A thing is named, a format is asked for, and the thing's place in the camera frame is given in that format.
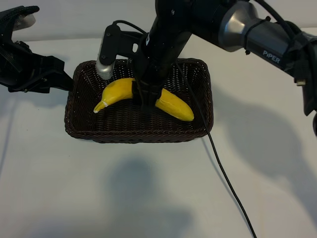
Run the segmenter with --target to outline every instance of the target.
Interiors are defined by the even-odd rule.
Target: white tabletop
[[[317,34],[316,29],[309,32]],[[100,39],[29,42],[76,66]],[[218,153],[259,238],[317,236],[317,140],[293,79],[193,36],[210,70]],[[248,238],[208,138],[98,144],[64,129],[67,92],[0,87],[1,238]]]

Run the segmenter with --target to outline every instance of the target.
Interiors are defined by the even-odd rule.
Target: black cable
[[[289,36],[289,38],[292,40],[295,37],[295,33],[292,31],[291,27],[285,22],[285,20],[264,0],[254,0],[258,4],[260,4],[265,10],[268,11],[269,14],[271,14],[275,20],[283,27],[286,34]]]
[[[234,188],[232,187],[231,182],[230,182],[230,180],[229,180],[229,178],[228,178],[228,176],[227,176],[227,174],[226,174],[226,172],[225,172],[225,170],[224,170],[224,168],[223,168],[223,166],[222,166],[222,164],[221,164],[221,161],[220,161],[220,158],[219,158],[219,156],[218,156],[218,153],[217,153],[216,147],[215,147],[215,145],[214,145],[213,139],[212,139],[211,134],[210,134],[210,132],[209,132],[209,130],[208,130],[208,126],[207,126],[206,120],[205,120],[205,118],[204,118],[204,114],[203,114],[203,111],[202,111],[202,109],[201,109],[200,103],[198,102],[198,100],[197,100],[197,98],[196,98],[196,96],[195,96],[195,94],[194,94],[194,92],[193,92],[191,86],[190,86],[189,83],[188,83],[187,77],[185,76],[185,74],[184,74],[183,70],[181,69],[181,67],[179,66],[178,62],[176,62],[176,66],[177,66],[179,72],[181,73],[181,75],[182,75],[182,77],[183,77],[183,79],[184,79],[184,81],[185,81],[185,83],[186,83],[186,86],[187,86],[187,88],[188,88],[188,91],[189,91],[190,94],[192,95],[192,97],[193,97],[193,99],[194,99],[194,101],[195,101],[195,104],[196,104],[196,106],[197,106],[197,108],[198,108],[198,110],[199,110],[199,113],[200,113],[200,115],[201,115],[201,117],[202,117],[202,120],[203,120],[205,129],[206,129],[206,132],[207,132],[207,134],[208,134],[209,140],[210,140],[210,142],[211,142],[211,146],[212,146],[212,148],[213,148],[214,155],[216,156],[216,159],[217,159],[217,162],[218,162],[219,167],[220,167],[220,169],[221,169],[221,172],[222,172],[224,178],[226,179],[227,184],[228,184],[228,186],[229,186],[229,188],[230,188],[230,190],[231,190],[231,192],[232,192],[234,198],[237,200],[237,202],[238,202],[238,204],[239,204],[239,206],[240,206],[240,208],[241,208],[241,210],[242,210],[242,212],[243,212],[243,215],[245,216],[245,218],[246,218],[246,220],[247,220],[247,223],[248,223],[248,225],[249,225],[249,228],[250,228],[250,230],[251,230],[251,233],[252,233],[253,237],[254,237],[254,238],[257,238],[257,235],[256,235],[255,231],[253,230],[253,227],[252,227],[251,221],[250,221],[250,219],[249,219],[249,216],[248,216],[246,210],[244,209],[244,207],[243,207],[243,205],[242,205],[242,203],[241,203],[241,201],[240,201],[238,195],[236,194]]]
[[[131,26],[133,27],[134,29],[138,30],[139,32],[141,32],[142,34],[146,34],[146,31],[142,30],[140,27],[132,24],[131,22],[128,22],[128,21],[124,21],[124,20],[117,20],[117,21],[114,21],[113,22],[114,25],[118,24],[118,23],[122,23],[122,24],[126,24],[128,26]]]

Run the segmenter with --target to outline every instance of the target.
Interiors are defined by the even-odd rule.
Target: black clamp
[[[13,31],[33,25],[35,21],[26,19],[39,10],[37,6],[20,6],[0,12],[0,84],[9,92],[72,89],[73,80],[64,72],[63,61],[34,54],[24,42],[14,43],[11,39]]]

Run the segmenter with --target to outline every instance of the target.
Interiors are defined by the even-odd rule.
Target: silver cylinder
[[[112,78],[113,75],[113,70],[114,70],[114,62],[111,65],[103,65],[100,60],[100,52],[101,52],[101,48],[103,46],[103,41],[104,41],[104,36],[101,40],[101,45],[100,45],[100,49],[99,49],[99,53],[98,53],[98,59],[96,62],[96,71],[97,74],[103,79],[103,80],[109,80]]]

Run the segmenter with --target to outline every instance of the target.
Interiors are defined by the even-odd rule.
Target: wicker basket
[[[146,115],[141,112],[139,105],[133,104],[132,99],[118,102],[95,114],[94,107],[109,83],[133,77],[133,73],[126,67],[126,60],[117,60],[112,79],[104,81],[97,75],[95,63],[84,62],[75,70],[74,88],[69,92],[65,113],[65,128],[70,136],[99,143],[162,143],[190,141],[207,134],[199,111],[176,67],[173,67],[165,88],[192,108],[194,121],[180,121],[158,108]],[[180,59],[179,64],[201,102],[211,130],[213,107],[208,68],[203,61],[197,59]]]

